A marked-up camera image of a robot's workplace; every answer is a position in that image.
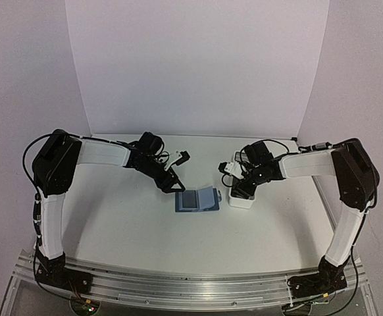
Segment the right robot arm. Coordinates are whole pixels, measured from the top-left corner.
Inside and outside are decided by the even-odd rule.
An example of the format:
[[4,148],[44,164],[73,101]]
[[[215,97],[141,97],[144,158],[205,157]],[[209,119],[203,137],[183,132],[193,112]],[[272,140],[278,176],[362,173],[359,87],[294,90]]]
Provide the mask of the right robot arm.
[[321,296],[347,286],[344,269],[353,260],[353,249],[368,212],[377,204],[380,183],[380,175],[359,139],[303,146],[277,156],[268,149],[266,140],[259,140],[243,147],[232,161],[220,163],[218,169],[232,179],[228,186],[231,206],[252,200],[259,186],[274,181],[334,177],[343,209],[332,241],[318,271],[293,276],[288,286],[294,298]]

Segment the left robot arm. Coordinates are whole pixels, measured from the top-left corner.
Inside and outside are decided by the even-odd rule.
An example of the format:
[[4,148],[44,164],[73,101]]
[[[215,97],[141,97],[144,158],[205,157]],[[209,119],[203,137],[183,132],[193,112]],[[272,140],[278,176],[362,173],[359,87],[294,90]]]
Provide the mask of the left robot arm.
[[134,169],[153,179],[165,194],[184,192],[174,171],[190,159],[187,151],[167,153],[163,139],[144,132],[140,139],[127,143],[91,136],[70,134],[56,129],[36,138],[43,141],[26,176],[36,193],[33,224],[36,232],[33,274],[42,289],[48,286],[73,293],[80,300],[89,294],[93,276],[66,267],[63,250],[63,206],[78,165],[110,165]]

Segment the black VIP credit card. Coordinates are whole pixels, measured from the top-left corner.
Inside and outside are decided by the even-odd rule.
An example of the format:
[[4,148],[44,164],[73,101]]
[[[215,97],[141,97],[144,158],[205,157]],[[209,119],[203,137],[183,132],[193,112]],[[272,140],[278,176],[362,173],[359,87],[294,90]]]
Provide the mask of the black VIP credit card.
[[182,193],[182,209],[197,209],[197,193],[196,191],[187,190]]

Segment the blue leather card holder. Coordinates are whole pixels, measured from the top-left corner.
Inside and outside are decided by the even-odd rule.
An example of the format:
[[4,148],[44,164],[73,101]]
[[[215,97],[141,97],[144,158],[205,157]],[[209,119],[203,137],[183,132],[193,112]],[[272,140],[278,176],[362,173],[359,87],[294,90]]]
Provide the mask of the blue leather card holder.
[[208,212],[208,211],[218,211],[220,209],[220,202],[222,201],[222,196],[219,190],[209,186],[206,188],[201,188],[196,191],[197,193],[197,209],[182,209],[182,193],[175,193],[175,212],[176,213],[199,213],[199,212]]

